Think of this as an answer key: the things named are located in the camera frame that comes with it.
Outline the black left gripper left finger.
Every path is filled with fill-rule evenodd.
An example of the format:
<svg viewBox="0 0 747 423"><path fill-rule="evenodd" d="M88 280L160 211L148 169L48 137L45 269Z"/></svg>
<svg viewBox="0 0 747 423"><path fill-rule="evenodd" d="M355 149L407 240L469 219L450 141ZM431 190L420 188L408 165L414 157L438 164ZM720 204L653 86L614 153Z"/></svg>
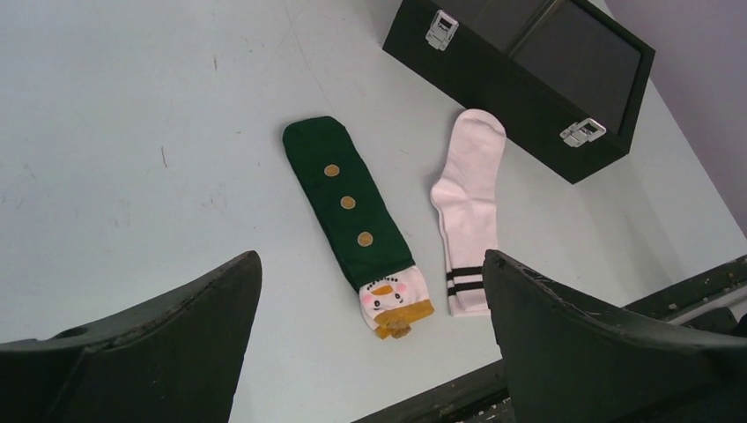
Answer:
<svg viewBox="0 0 747 423"><path fill-rule="evenodd" d="M262 281L248 251L119 313L2 344L2 421L228 421Z"/></svg>

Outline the black display case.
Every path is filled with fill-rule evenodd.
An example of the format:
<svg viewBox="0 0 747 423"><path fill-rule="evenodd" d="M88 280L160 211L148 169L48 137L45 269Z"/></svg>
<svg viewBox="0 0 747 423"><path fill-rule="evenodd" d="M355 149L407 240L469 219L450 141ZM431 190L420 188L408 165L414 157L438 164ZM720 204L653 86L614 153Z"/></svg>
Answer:
<svg viewBox="0 0 747 423"><path fill-rule="evenodd" d="M631 151L655 59L589 1L404 1L383 48L570 183Z"/></svg>

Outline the white sock with black stripes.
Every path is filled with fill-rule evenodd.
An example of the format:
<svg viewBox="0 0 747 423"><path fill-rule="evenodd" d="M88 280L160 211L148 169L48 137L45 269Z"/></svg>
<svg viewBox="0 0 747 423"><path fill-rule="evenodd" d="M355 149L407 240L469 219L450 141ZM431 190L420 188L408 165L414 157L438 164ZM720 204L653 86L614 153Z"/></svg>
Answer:
<svg viewBox="0 0 747 423"><path fill-rule="evenodd" d="M454 317L489 315L484 255L499 247L496 181L507 134L490 113L467 109L455 120L444 167L430 198L444 246L447 302Z"/></svg>

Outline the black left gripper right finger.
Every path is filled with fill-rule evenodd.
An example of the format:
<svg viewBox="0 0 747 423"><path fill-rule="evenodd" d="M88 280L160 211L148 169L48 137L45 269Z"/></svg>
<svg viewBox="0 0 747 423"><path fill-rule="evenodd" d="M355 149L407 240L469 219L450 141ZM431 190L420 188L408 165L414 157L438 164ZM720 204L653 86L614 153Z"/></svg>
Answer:
<svg viewBox="0 0 747 423"><path fill-rule="evenodd" d="M483 281L519 421L745 421L745 338L633 313L498 250Z"/></svg>

